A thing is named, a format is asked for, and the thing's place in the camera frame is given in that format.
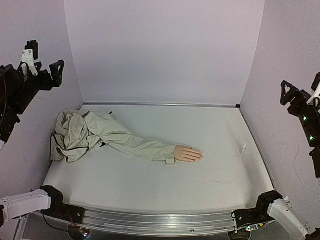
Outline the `clear nail polish bottle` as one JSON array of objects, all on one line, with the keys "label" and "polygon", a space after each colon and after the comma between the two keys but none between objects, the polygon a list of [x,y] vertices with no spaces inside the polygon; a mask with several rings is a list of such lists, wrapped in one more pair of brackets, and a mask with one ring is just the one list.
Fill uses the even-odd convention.
[{"label": "clear nail polish bottle", "polygon": [[239,152],[240,152],[241,154],[244,154],[244,153],[246,152],[246,150],[247,150],[246,147],[240,147],[240,148],[239,148]]}]

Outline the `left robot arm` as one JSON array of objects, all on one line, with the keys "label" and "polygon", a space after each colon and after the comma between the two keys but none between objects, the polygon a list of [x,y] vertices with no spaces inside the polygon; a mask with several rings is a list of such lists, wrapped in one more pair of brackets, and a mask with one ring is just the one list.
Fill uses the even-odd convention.
[{"label": "left robot arm", "polygon": [[31,65],[22,62],[18,69],[13,65],[0,67],[0,147],[9,141],[15,125],[39,91],[51,91],[62,84],[65,62],[59,60],[49,66],[50,72],[42,70],[42,63]]}]

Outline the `beige zip jacket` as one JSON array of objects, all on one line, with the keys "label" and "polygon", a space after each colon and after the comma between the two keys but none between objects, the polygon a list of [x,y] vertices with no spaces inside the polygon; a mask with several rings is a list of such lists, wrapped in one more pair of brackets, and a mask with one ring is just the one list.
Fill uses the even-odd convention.
[{"label": "beige zip jacket", "polygon": [[175,164],[175,145],[133,135],[114,115],[69,109],[57,119],[50,139],[51,161],[73,163],[93,148],[108,145],[130,157]]}]

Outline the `mannequin hand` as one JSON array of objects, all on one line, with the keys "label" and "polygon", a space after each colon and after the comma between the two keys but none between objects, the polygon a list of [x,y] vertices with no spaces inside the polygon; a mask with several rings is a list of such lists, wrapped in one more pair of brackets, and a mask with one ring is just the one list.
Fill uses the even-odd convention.
[{"label": "mannequin hand", "polygon": [[203,158],[202,152],[184,145],[176,145],[174,159],[180,162],[195,163]]}]

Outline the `aluminium rear table rail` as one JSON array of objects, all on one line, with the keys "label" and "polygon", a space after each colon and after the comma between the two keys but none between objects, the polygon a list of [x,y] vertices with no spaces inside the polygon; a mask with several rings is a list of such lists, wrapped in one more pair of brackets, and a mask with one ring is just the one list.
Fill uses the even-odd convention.
[{"label": "aluminium rear table rail", "polygon": [[204,103],[164,103],[164,102],[84,102],[84,106],[162,106],[162,107],[196,107],[196,108],[231,108],[240,109],[241,105],[221,105]]}]

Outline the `aluminium front table rail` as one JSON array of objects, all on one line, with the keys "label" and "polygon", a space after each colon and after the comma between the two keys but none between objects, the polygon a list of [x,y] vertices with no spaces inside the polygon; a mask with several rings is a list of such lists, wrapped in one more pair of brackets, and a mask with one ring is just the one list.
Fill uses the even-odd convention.
[{"label": "aluminium front table rail", "polygon": [[289,198],[276,191],[262,194],[254,208],[205,212],[129,212],[66,205],[64,212],[38,210],[44,220],[69,224],[77,229],[156,237],[204,236],[232,231],[255,231],[278,222],[292,238],[304,239],[308,224],[293,210]]}]

